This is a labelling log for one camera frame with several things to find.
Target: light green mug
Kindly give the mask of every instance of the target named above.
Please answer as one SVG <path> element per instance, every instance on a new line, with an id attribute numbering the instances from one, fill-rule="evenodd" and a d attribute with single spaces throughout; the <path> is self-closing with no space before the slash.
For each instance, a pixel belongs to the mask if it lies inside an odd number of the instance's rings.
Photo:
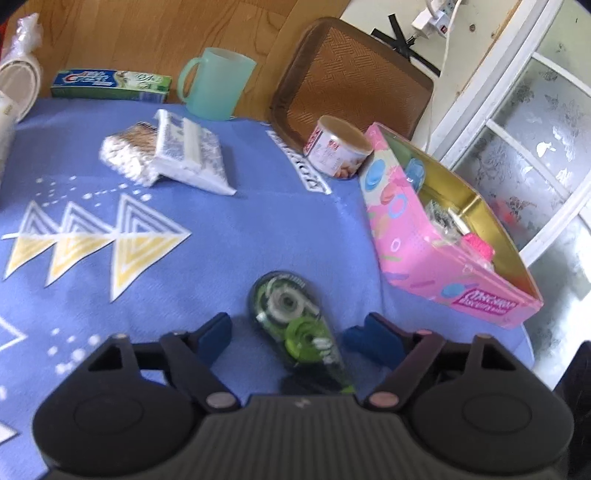
<path id="1" fill-rule="evenodd" d="M 184 82 L 189 70 L 199 64 L 189 95 Z M 187 110 L 207 120 L 227 120 L 256 66 L 253 59 L 223 48 L 208 47 L 201 57 L 189 60 L 178 76 L 178 97 Z"/>

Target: brown chair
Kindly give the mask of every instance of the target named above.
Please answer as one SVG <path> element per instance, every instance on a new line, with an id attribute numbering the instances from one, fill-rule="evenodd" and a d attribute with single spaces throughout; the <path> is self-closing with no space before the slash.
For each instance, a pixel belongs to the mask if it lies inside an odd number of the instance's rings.
<path id="1" fill-rule="evenodd" d="M 377 121 L 410 139 L 432 91 L 432 80 L 390 47 L 342 20 L 321 18 L 287 67 L 270 120 L 299 151 L 325 114 L 362 131 Z"/>

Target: glass door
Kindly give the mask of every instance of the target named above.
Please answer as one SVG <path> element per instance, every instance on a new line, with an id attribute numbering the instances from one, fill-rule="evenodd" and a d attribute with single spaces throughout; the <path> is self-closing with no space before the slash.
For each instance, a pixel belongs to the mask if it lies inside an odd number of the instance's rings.
<path id="1" fill-rule="evenodd" d="M 576 0 L 548 0 L 521 64 L 442 159 L 486 199 L 536 279 L 545 305 L 526 328 L 551 387 L 591 339 L 590 31 Z"/>

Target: pink cardboard box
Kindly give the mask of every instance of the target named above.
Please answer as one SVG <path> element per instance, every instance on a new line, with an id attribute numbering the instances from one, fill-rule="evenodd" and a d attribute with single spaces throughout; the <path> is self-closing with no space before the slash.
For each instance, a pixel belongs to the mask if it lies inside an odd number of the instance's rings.
<path id="1" fill-rule="evenodd" d="M 361 189 L 381 270 L 395 287 L 504 328 L 513 328 L 543 305 L 515 245 L 482 197 L 460 177 L 380 124 L 366 136 L 374 153 L 360 173 Z M 403 167 L 425 165 L 416 195 Z M 472 232 L 492 245 L 495 272 L 483 268 L 431 224 L 423 205 L 431 199 L 453 207 Z"/>

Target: white cable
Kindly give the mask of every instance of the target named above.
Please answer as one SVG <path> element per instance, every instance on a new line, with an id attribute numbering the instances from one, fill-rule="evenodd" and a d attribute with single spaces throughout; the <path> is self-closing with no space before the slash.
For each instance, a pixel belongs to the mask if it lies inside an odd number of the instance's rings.
<path id="1" fill-rule="evenodd" d="M 435 99 L 435 93 L 437 92 L 437 85 L 441 82 L 443 78 L 443 73 L 445 72 L 445 65 L 447 63 L 447 55 L 449 54 L 449 39 L 452 37 L 452 27 L 453 22 L 456 19 L 457 10 L 460 7 L 462 0 L 457 0 L 456 6 L 453 7 L 452 17 L 449 20 L 449 27 L 447 28 L 447 37 L 445 39 L 445 53 L 443 54 L 443 63 L 441 64 L 441 74 L 439 75 L 439 79 L 433 85 L 433 93 L 431 94 L 431 105 L 430 105 L 430 113 L 429 113 L 429 123 L 427 127 L 427 144 L 425 146 L 425 152 L 429 153 L 429 145 L 431 144 L 431 135 L 433 130 L 433 103 Z"/>
<path id="2" fill-rule="evenodd" d="M 433 4 L 431 3 L 431 0 L 425 0 L 425 5 L 427 5 L 427 10 L 429 10 L 429 13 L 431 14 L 431 16 L 433 18 L 435 18 L 437 16 L 437 12 L 433 8 Z"/>

